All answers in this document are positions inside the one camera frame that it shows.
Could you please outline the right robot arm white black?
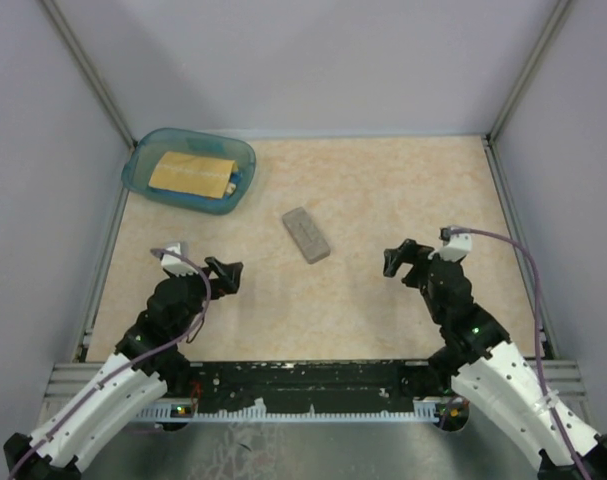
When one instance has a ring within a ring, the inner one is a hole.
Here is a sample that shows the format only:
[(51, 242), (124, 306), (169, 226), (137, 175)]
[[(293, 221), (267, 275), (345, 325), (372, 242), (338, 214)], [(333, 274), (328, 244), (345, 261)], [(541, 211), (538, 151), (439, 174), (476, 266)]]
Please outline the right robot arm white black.
[(505, 328), (473, 297), (461, 233), (434, 249), (406, 239), (384, 252), (383, 274), (407, 264), (405, 286), (422, 296), (443, 347), (428, 363), (431, 387), (470, 401), (514, 445), (540, 479), (607, 479), (607, 434), (584, 422), (531, 367)]

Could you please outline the grey glasses case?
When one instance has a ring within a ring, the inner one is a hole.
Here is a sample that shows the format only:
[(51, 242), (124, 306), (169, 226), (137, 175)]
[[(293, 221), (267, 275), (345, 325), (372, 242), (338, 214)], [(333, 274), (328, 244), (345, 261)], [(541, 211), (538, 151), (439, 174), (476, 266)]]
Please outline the grey glasses case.
[(308, 264), (315, 264), (331, 254), (326, 238), (305, 208), (286, 212), (282, 215), (282, 223)]

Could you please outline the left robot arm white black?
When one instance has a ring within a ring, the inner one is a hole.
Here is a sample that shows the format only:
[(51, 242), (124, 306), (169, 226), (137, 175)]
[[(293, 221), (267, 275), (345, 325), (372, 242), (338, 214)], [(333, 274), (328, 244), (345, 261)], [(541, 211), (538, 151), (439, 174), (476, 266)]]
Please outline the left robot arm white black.
[(12, 479), (79, 479), (144, 407), (191, 384), (178, 345), (202, 328), (209, 304), (238, 292), (243, 265), (208, 257), (198, 266), (157, 249), (166, 279), (92, 379), (49, 421), (15, 433), (3, 451)]

